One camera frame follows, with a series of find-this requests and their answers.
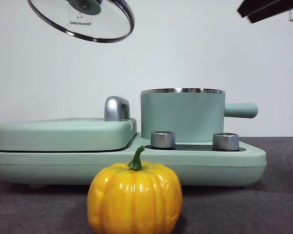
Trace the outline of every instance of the gray cloth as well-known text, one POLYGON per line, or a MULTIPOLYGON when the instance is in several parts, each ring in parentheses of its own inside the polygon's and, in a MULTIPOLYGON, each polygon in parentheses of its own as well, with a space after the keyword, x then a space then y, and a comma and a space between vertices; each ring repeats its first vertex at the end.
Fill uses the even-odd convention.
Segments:
MULTIPOLYGON (((293 137, 245 137, 267 152, 267 168, 245 187, 182 187, 174 234, 293 234, 293 137)), ((27 185, 0 179, 0 234, 91 234, 88 186, 27 185)))

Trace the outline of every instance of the pumpkin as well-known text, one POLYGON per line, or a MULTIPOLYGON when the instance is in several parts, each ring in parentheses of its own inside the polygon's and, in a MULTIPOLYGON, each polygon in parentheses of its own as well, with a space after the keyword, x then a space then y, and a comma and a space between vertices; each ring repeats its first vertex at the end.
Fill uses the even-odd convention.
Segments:
POLYGON ((169 234, 182 207, 175 172, 140 161, 141 146, 129 164, 115 163, 93 179, 87 197, 88 222, 95 234, 169 234))

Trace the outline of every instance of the pumpkin stem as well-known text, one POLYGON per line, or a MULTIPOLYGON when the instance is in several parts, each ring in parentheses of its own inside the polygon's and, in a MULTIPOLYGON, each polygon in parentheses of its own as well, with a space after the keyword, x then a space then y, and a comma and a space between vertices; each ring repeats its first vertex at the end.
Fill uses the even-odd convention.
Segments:
POLYGON ((141 164, 141 160, 140 160, 140 154, 141 152, 145 150, 144 146, 140 146, 135 153, 135 156, 133 157, 132 161, 130 163, 128 163, 128 167, 130 167, 131 169, 135 170, 135 171, 140 171, 142 170, 142 164, 141 164))

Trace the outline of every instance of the mint green pot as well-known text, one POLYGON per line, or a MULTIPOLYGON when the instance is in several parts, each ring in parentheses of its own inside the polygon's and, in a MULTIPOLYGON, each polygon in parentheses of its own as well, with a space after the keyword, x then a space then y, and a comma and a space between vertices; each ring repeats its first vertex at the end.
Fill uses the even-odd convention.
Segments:
POLYGON ((225 105, 225 91, 200 88, 153 89, 141 92, 141 135, 172 131, 176 142, 211 142, 224 131, 224 117, 253 118, 252 103, 225 105))

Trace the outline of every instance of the glass lid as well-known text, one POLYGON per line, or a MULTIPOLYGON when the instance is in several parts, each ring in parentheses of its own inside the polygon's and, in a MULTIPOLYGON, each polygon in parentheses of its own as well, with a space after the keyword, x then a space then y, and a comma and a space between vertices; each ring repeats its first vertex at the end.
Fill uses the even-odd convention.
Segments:
POLYGON ((110 43, 129 36, 134 16, 124 0, 28 0, 54 28, 76 38, 110 43))

